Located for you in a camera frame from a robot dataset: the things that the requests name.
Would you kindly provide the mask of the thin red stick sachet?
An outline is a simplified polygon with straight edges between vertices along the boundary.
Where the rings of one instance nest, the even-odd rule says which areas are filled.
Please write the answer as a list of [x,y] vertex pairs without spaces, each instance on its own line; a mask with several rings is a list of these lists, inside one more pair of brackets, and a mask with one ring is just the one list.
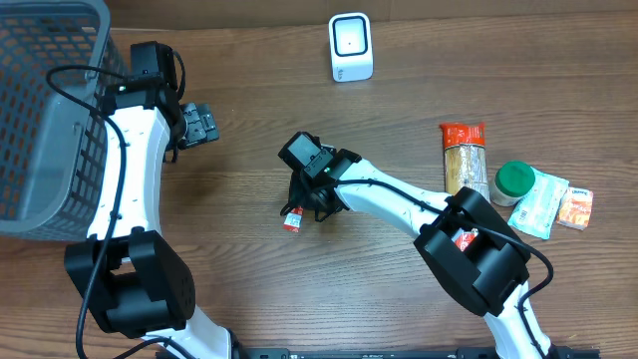
[[283,228],[291,231],[298,232],[301,226],[301,220],[303,218],[303,208],[295,207],[285,215],[283,222]]

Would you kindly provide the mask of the long orange noodle packet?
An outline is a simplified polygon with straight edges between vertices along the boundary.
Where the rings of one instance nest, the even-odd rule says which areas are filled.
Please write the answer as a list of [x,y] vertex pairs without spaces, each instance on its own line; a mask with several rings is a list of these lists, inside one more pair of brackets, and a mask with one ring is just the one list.
[[489,199],[485,155],[485,126],[441,124],[446,192],[456,194],[466,186]]

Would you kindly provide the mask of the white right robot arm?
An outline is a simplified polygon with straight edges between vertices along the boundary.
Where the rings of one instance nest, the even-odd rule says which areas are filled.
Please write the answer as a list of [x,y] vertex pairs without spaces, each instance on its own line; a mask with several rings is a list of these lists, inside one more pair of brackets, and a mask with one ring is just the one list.
[[326,215],[341,209],[371,214],[413,238],[413,244],[443,290],[483,318],[501,358],[556,358],[530,298],[551,281],[529,284],[527,264],[539,250],[523,242],[477,191],[457,194],[415,187],[378,170],[347,150],[315,149],[298,155],[282,150],[300,188],[289,208],[314,204]]

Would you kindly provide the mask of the teal tissue packet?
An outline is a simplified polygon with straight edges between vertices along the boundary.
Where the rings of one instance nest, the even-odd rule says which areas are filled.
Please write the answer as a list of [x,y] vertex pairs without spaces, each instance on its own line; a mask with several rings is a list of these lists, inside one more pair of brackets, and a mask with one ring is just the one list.
[[534,185],[516,204],[507,223],[526,234],[548,240],[569,181],[531,169],[535,175]]

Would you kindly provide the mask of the green lidded jar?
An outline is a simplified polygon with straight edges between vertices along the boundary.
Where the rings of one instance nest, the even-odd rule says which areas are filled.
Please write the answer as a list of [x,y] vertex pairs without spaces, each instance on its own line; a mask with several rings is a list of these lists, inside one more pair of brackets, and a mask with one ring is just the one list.
[[489,183],[489,198],[499,206],[513,206],[527,195],[535,184],[530,165],[512,161],[504,164]]

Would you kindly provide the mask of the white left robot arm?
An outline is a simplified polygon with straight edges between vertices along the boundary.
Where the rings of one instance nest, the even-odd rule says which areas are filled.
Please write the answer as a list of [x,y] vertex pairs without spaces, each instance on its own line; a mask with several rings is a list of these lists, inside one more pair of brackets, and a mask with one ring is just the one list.
[[100,202],[86,241],[64,257],[83,297],[79,357],[88,316],[106,333],[139,339],[139,349],[160,344],[177,358],[242,355],[233,334],[196,305],[192,274],[161,235],[162,159],[186,130],[178,99],[174,80],[138,75],[110,85],[95,111],[108,126]]

